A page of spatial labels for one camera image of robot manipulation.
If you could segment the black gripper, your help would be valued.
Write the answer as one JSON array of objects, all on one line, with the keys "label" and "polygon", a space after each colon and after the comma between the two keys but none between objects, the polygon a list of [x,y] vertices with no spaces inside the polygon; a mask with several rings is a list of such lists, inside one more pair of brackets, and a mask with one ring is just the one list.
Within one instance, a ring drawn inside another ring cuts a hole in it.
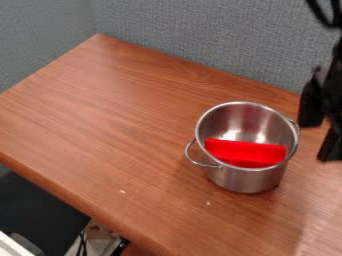
[{"label": "black gripper", "polygon": [[[300,100],[298,124],[303,128],[320,127],[325,115],[342,115],[342,43],[333,50],[329,69],[317,66],[307,83]],[[342,123],[329,119],[331,128],[317,159],[342,161]]]}]

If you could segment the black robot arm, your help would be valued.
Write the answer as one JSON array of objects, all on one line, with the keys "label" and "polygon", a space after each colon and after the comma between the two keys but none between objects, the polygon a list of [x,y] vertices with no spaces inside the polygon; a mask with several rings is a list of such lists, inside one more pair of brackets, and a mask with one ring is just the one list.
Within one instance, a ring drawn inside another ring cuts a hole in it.
[{"label": "black robot arm", "polygon": [[323,125],[331,121],[317,159],[321,162],[342,161],[342,0],[331,0],[333,17],[328,18],[319,0],[307,0],[309,8],[328,29],[339,29],[341,38],[333,48],[328,70],[317,66],[313,77],[304,87],[300,101],[298,123],[301,128]]}]

